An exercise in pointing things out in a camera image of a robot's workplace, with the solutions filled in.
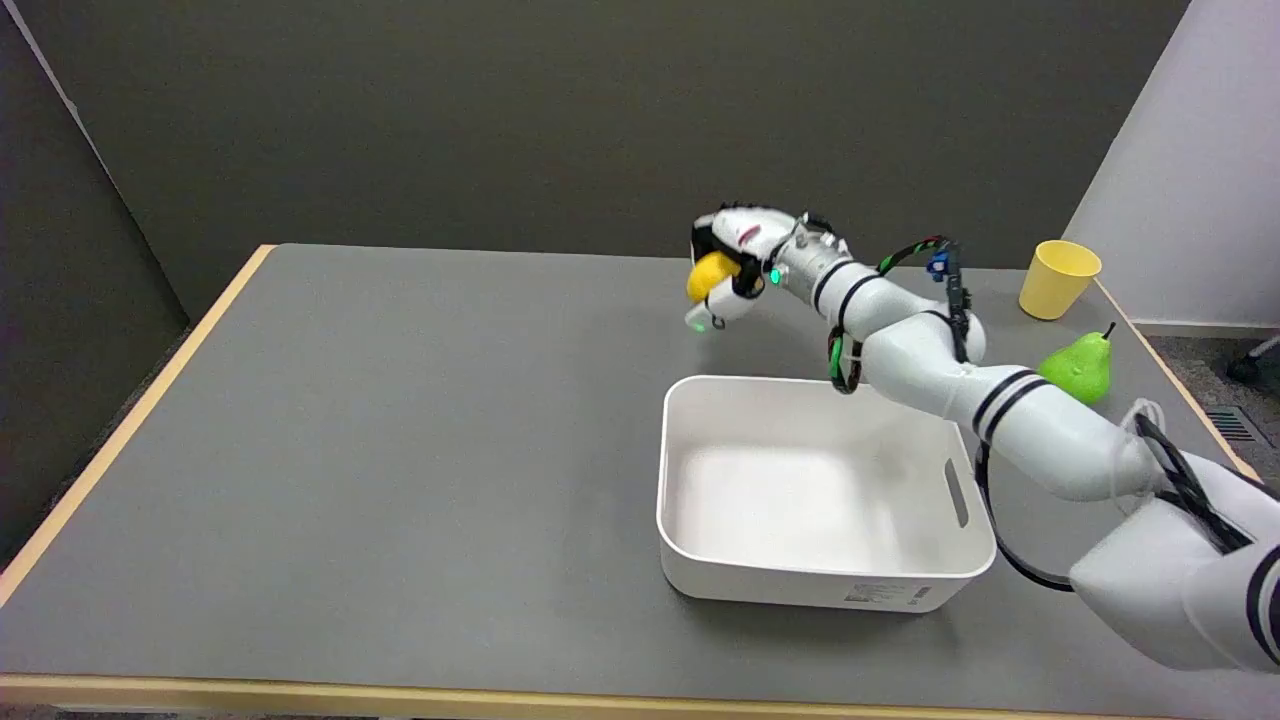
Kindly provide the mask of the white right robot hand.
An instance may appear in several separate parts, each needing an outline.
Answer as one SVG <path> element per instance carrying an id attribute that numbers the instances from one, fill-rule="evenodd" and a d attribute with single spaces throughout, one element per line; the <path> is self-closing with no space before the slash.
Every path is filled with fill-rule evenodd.
<path id="1" fill-rule="evenodd" d="M 777 254 L 805 220 L 750 202 L 727 202 L 699 217 L 691 229 L 685 324 L 699 333 L 722 331 L 745 316 L 771 283 Z"/>

